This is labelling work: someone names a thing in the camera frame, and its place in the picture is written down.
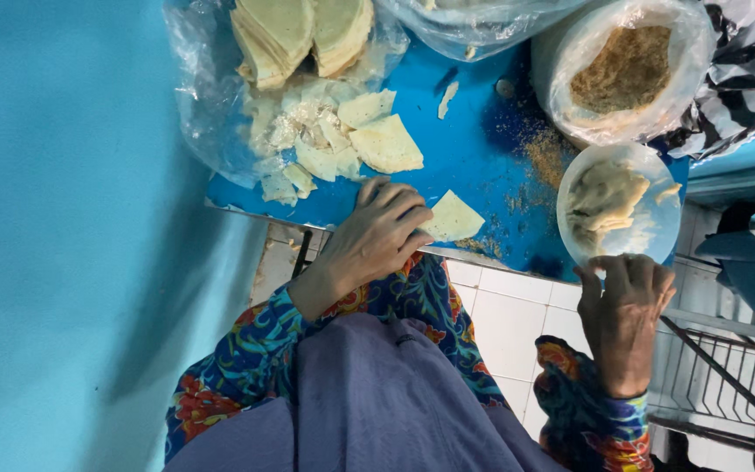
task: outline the purple cloth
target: purple cloth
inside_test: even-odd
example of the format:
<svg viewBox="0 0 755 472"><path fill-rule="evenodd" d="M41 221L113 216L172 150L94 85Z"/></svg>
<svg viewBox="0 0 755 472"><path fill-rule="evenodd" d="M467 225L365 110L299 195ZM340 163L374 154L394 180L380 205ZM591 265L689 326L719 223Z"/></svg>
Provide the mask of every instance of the purple cloth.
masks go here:
<svg viewBox="0 0 755 472"><path fill-rule="evenodd" d="M508 409L480 406L424 327L336 319L298 346L298 406L220 421L165 470L565 470Z"/></svg>

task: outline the striped fabric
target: striped fabric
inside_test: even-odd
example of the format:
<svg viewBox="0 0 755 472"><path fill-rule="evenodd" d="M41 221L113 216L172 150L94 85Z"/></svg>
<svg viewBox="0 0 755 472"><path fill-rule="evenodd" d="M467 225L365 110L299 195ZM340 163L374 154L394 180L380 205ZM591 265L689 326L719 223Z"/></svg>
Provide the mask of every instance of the striped fabric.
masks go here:
<svg viewBox="0 0 755 472"><path fill-rule="evenodd" d="M674 157L730 154L755 133L755 0L704 4L718 49L680 127L658 139Z"/></svg>

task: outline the right hand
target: right hand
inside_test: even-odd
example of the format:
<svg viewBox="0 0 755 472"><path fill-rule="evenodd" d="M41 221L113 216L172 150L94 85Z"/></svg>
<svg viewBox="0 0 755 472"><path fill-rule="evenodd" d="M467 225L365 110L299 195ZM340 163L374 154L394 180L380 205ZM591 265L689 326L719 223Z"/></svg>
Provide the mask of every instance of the right hand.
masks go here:
<svg viewBox="0 0 755 472"><path fill-rule="evenodd" d="M597 269L607 273L604 294ZM573 272L582 278L578 312L605 391L612 398L642 395L660 313L677 291L675 273L642 254L595 257Z"/></svg>
<svg viewBox="0 0 755 472"><path fill-rule="evenodd" d="M355 290L399 271L433 237L415 229L433 218L425 199L407 184L374 177L360 188L357 205L322 253L288 288L294 306L308 321Z"/></svg>
<svg viewBox="0 0 755 472"><path fill-rule="evenodd" d="M328 267L348 292L404 267L418 248L433 242L415 232L433 218L425 199L407 184L373 177L357 194L357 205L315 264Z"/></svg>

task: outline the blue table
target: blue table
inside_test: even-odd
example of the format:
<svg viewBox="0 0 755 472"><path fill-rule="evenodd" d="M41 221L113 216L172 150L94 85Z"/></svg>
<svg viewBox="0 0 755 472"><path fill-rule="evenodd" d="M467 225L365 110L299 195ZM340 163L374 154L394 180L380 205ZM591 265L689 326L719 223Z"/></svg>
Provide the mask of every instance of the blue table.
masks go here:
<svg viewBox="0 0 755 472"><path fill-rule="evenodd" d="M479 212L486 223L465 249L481 253L514 271L532 272L560 281L576 281L575 265L555 221L557 190L538 177L524 146L550 128L530 85L529 41L500 55L471 64L447 59L413 37L407 54L383 86L397 91L398 113L425 156L420 170L393 174L407 182L432 206L451 189ZM514 97L495 91L500 78L513 83ZM444 120L436 117L448 83L459 81ZM566 168L577 151L563 143ZM686 194L687 160L665 162ZM364 175L375 175L362 166ZM295 208L264 202L257 185L248 190L215 175L207 197L213 205L326 229L339 225L351 212L359 184L337 178L314 179L318 190ZM438 246L455 248L453 243Z"/></svg>

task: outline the blue wall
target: blue wall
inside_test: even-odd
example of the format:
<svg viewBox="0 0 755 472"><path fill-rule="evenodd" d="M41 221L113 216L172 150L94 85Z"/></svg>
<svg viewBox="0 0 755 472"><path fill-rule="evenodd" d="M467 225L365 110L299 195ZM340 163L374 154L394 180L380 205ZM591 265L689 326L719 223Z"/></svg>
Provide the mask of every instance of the blue wall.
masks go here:
<svg viewBox="0 0 755 472"><path fill-rule="evenodd" d="M0 470L157 469L266 225L202 207L160 2L0 1Z"/></svg>

